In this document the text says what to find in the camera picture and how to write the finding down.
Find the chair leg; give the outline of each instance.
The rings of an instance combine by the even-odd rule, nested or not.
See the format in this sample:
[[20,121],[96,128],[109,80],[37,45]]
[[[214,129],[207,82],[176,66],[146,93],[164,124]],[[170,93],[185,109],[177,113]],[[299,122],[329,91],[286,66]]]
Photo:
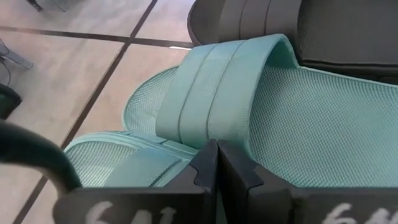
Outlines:
[[42,6],[40,6],[39,4],[37,4],[36,0],[26,0],[31,6],[33,6],[37,12],[40,12],[41,10],[43,10]]

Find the ridged strap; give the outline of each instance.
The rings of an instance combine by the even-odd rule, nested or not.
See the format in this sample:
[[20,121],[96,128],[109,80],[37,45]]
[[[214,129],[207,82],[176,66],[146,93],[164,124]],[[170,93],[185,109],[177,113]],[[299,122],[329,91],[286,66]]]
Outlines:
[[240,39],[245,40],[265,35],[270,2],[271,0],[246,0],[241,14]]
[[[193,61],[203,58],[204,52],[208,53],[202,61]],[[298,66],[284,35],[193,49],[178,69],[179,76],[159,110],[156,134],[195,148],[209,139],[242,144],[248,134],[252,99],[266,62],[272,66]]]
[[297,40],[300,7],[301,0],[271,1],[267,12],[265,33],[265,35],[285,34],[293,45],[298,58],[301,55]]
[[225,2],[218,22],[219,42],[239,40],[241,15],[245,3],[246,0],[228,0]]

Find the tiled floor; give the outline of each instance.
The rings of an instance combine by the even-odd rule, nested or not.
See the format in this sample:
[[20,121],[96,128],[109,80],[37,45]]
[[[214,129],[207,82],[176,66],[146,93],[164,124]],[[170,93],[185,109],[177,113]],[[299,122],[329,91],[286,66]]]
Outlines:
[[[129,95],[157,72],[178,64],[187,53],[156,45],[158,40],[190,42],[186,21],[193,0],[158,0],[153,8],[148,8],[150,0],[67,0],[67,12],[60,11],[52,0],[38,3],[44,8],[42,12],[36,12],[24,0],[0,1],[0,39],[34,62],[30,70],[6,63],[11,71],[10,87],[23,98],[8,121],[59,145],[105,74],[111,73],[111,78],[75,137],[93,131],[120,130],[121,112]],[[143,17],[145,11],[150,12],[147,17]],[[11,32],[8,27],[28,28],[36,34],[28,34],[26,29]],[[151,46],[128,46],[113,71],[111,65],[127,46],[124,42],[98,39],[114,35],[127,40],[138,28],[136,37],[146,39]],[[64,37],[63,32],[78,33],[84,38]],[[7,79],[0,65],[0,82],[6,83]],[[51,209],[56,192],[50,183],[25,219],[20,219],[24,217],[20,214],[16,220],[40,178],[38,172],[27,168],[0,166],[2,224],[53,223]]]

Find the printed number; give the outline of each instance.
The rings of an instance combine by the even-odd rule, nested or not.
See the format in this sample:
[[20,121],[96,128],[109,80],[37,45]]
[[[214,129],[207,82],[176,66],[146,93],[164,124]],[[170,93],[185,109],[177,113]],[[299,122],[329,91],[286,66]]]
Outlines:
[[[350,210],[351,204],[341,203],[337,205],[324,219],[322,224],[357,224],[354,218],[340,217],[345,211]],[[390,213],[385,208],[377,209],[365,224],[398,224],[398,212],[390,219]]]
[[[101,216],[108,208],[112,207],[111,202],[100,202],[95,204],[86,215],[86,224],[109,224],[101,221]],[[174,214],[177,212],[175,209],[166,207],[161,211],[162,218],[159,224],[172,224]],[[152,213],[147,210],[138,210],[136,215],[131,221],[131,224],[152,224]]]

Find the tile grout line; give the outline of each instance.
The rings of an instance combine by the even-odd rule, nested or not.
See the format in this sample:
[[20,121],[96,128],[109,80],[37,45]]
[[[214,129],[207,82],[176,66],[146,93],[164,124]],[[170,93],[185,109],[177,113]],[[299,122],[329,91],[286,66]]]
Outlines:
[[90,40],[107,40],[107,41],[123,42],[123,43],[126,43],[128,40],[131,39],[131,44],[150,45],[156,47],[184,47],[184,48],[193,47],[193,44],[191,42],[182,42],[174,40],[146,39],[146,38],[136,38],[136,37],[130,38],[124,36],[117,36],[117,35],[64,32],[64,31],[40,30],[40,29],[18,28],[18,27],[8,27],[8,26],[0,26],[0,30],[4,30],[6,32],[20,32],[24,34],[49,35],[54,37],[71,37],[77,39],[90,39]]
[[[124,56],[124,53],[126,53],[128,47],[133,42],[134,38],[138,34],[138,32],[141,29],[142,25],[145,23],[145,20],[148,18],[150,12],[153,10],[153,8],[155,7],[156,3],[157,3],[157,0],[152,0],[151,1],[149,6],[147,7],[147,9],[145,10],[143,15],[139,19],[139,22],[137,23],[137,25],[135,26],[135,28],[131,32],[130,37],[125,41],[124,45],[121,47],[121,50],[119,51],[117,56],[112,61],[112,63],[109,66],[108,70],[106,71],[106,73],[103,75],[102,79],[97,84],[97,87],[92,92],[92,94],[91,94],[90,98],[88,99],[86,105],[83,107],[81,113],[77,117],[77,119],[76,119],[75,123],[73,124],[72,128],[70,129],[69,133],[67,134],[67,136],[63,140],[63,142],[61,144],[61,149],[62,150],[64,150],[66,148],[66,146],[69,144],[69,142],[75,137],[77,131],[80,128],[80,126],[83,124],[83,122],[86,119],[88,113],[90,112],[90,110],[94,106],[95,101],[98,99],[98,97],[100,96],[103,88],[105,87],[105,85],[107,84],[109,79],[111,78],[111,76],[112,76],[113,72],[115,71],[116,67],[119,65],[119,62],[121,61],[121,59]],[[44,177],[44,176],[42,176],[40,178],[40,180],[36,184],[36,186],[33,189],[32,193],[30,193],[30,195],[29,195],[28,199],[26,200],[24,206],[21,208],[21,210],[19,211],[17,217],[15,218],[15,220],[14,220],[14,222],[12,224],[21,224],[24,221],[25,217],[29,213],[29,211],[32,208],[33,204],[35,203],[35,201],[39,197],[41,191],[43,191],[43,188],[44,188],[45,184],[47,183],[47,181],[48,181],[48,179],[46,177]]]

